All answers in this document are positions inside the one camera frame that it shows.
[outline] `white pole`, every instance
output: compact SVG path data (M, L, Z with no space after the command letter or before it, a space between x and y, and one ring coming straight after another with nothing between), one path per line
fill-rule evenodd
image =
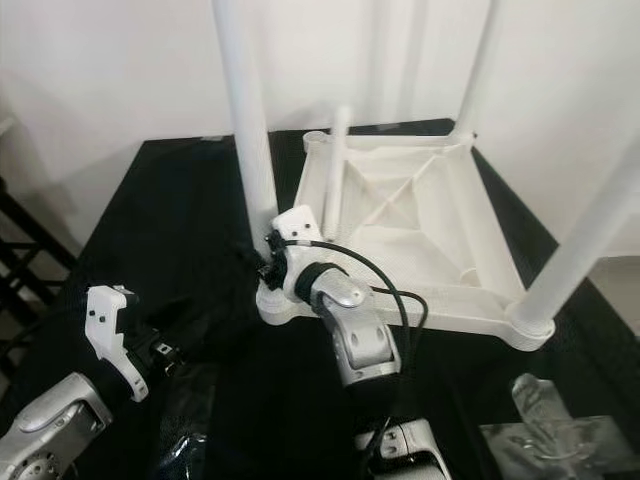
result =
M342 208L342 184L344 177L344 162L347 151L347 134L351 123L351 109L342 106L336 110L331 128L331 163L327 176L327 189L324 205L324 219L322 234L326 240L333 242L338 236L340 225L340 210Z
M473 135L478 121L481 102L486 97L487 87L491 79L493 57L500 40L500 23L504 13L503 0L489 0L489 10L484 23L476 58L471 68L467 88L462 99L456 125L451 132L455 136Z
M218 41L229 93L240 174L253 247L269 258L264 241L278 215L276 189L262 106L260 77L253 57L242 2L213 0Z
M640 188L640 139L627 149L611 177L558 247L524 298L509 309L516 328L542 335L552 318L602 256L628 217Z

